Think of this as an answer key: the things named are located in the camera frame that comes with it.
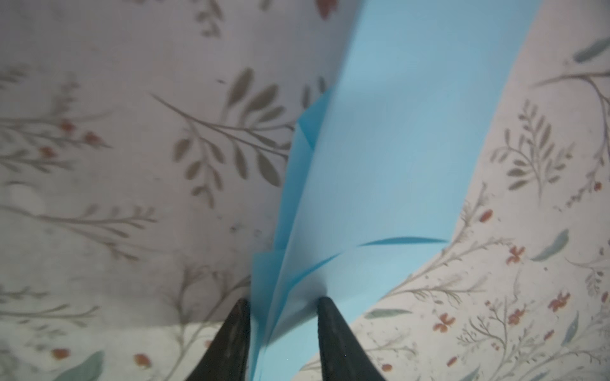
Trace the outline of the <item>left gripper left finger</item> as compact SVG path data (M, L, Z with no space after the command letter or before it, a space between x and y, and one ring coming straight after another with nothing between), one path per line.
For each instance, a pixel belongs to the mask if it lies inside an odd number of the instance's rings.
M240 298L186 381L244 381L250 338L250 304Z

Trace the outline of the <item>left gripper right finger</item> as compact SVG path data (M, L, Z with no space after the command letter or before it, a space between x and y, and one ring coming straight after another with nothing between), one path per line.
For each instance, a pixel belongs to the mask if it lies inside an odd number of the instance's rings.
M317 301L317 314L324 381L385 381L331 298Z

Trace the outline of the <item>light blue square paper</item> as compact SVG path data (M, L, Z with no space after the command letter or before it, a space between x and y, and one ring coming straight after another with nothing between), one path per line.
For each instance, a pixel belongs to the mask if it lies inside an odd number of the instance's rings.
M250 379L314 355L452 238L537 1L363 1L328 95L300 119L272 253L253 263Z

